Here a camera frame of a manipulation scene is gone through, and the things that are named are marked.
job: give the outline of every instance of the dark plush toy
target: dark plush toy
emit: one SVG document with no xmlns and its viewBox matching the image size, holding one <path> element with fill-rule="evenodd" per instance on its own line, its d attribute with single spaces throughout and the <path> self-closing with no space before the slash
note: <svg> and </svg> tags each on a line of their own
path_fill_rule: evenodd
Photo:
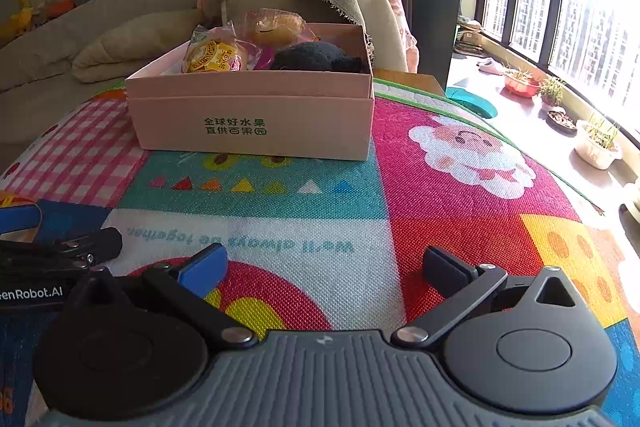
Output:
<svg viewBox="0 0 640 427">
<path fill-rule="evenodd" d="M 302 42 L 277 52 L 271 69 L 360 73 L 362 59 L 348 57 L 344 51 L 330 42 Z"/>
</svg>

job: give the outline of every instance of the pink box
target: pink box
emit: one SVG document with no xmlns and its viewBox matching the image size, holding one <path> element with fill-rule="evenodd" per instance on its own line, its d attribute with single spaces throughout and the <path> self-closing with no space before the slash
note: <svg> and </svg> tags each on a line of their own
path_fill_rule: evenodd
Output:
<svg viewBox="0 0 640 427">
<path fill-rule="evenodd" d="M 362 26 L 309 24 L 366 63 L 366 73 L 236 71 L 160 76 L 188 43 L 127 80 L 144 149 L 366 160 L 373 75 Z"/>
</svg>

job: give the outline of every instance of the checkered pattern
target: checkered pattern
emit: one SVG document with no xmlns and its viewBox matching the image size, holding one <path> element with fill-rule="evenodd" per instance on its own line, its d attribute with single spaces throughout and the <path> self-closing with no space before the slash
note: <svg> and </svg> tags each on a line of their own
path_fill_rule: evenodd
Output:
<svg viewBox="0 0 640 427">
<path fill-rule="evenodd" d="M 6 189 L 32 199 L 113 206 L 147 156 L 127 103 L 98 98 L 52 134 Z"/>
</svg>

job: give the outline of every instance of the colorful tablecloth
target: colorful tablecloth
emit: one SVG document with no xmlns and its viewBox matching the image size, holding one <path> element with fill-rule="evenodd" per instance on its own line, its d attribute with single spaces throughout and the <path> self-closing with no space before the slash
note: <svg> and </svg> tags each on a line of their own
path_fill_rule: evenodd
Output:
<svg viewBox="0 0 640 427">
<path fill-rule="evenodd" d="M 604 410 L 640 425 L 640 261 L 607 217 L 464 108 L 375 87 L 367 162 L 145 152 L 116 88 L 36 140 L 0 189 L 37 201 L 36 241 L 117 227 L 114 275 L 223 243 L 228 275 L 207 300 L 260 335 L 391 332 L 441 300 L 422 281 L 427 245 L 514 275 L 561 266 L 618 350 Z M 50 318 L 0 317 L 0 393 L 11 406 L 0 427 L 25 422 L 31 349 Z"/>
</svg>

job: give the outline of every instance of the gray ribbed panel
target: gray ribbed panel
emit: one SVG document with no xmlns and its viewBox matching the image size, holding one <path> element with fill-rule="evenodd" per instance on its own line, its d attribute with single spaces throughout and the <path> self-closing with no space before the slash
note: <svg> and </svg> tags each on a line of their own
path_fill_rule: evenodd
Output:
<svg viewBox="0 0 640 427">
<path fill-rule="evenodd" d="M 522 420 L 484 410 L 447 384 L 431 357 L 389 346 L 377 331 L 276 331 L 249 352 L 219 357 L 188 399 L 144 418 L 45 427 L 613 427 L 587 410 Z"/>
</svg>

